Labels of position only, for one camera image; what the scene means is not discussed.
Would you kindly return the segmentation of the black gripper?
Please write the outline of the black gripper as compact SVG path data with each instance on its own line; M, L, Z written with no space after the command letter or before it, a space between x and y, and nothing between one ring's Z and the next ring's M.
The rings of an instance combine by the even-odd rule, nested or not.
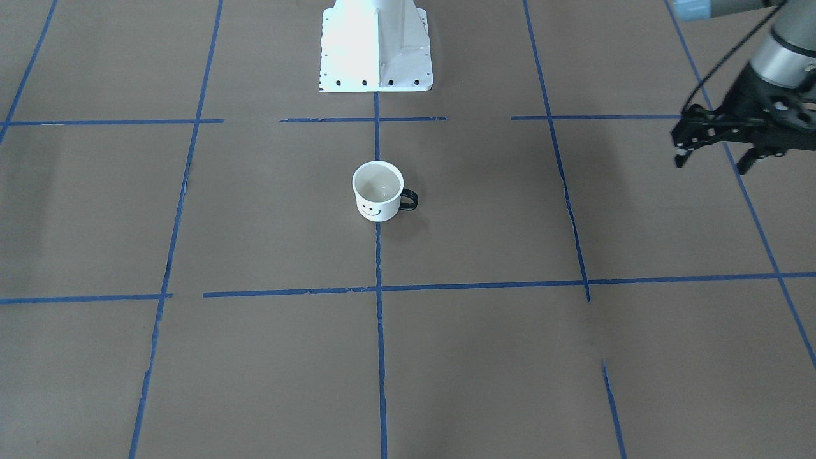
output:
M682 169L693 150L718 142L751 143L736 163L738 174L746 175L770 150L814 150L814 69L793 88L767 82L747 64L722 104L705 110L693 104L686 108L671 131L676 145L675 166Z

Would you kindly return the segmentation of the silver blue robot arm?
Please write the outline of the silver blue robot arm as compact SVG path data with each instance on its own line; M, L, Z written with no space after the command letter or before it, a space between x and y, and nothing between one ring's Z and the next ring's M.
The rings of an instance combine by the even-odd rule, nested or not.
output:
M675 1L684 21L708 20L746 11L769 9L739 43L744 45L766 24L769 31L714 110L686 99L671 131L675 165L683 168L691 154L720 142L747 143L737 164L746 174L767 157L791 149L815 149L813 1Z

